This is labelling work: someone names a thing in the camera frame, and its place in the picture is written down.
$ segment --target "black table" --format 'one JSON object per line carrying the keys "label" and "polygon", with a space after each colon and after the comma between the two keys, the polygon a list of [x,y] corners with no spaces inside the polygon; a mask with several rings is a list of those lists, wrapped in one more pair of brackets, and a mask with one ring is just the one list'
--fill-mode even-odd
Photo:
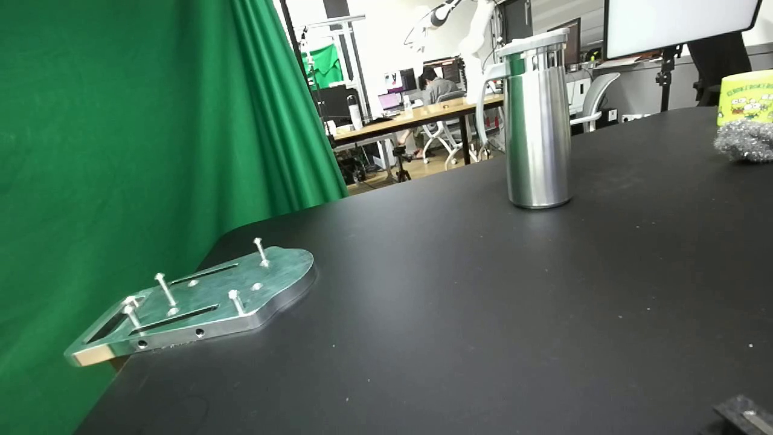
{"label": "black table", "polygon": [[701,432],[773,406],[773,167],[689,109],[572,142],[574,200],[524,213],[502,162],[224,234],[306,248],[269,329],[130,359],[83,432]]}

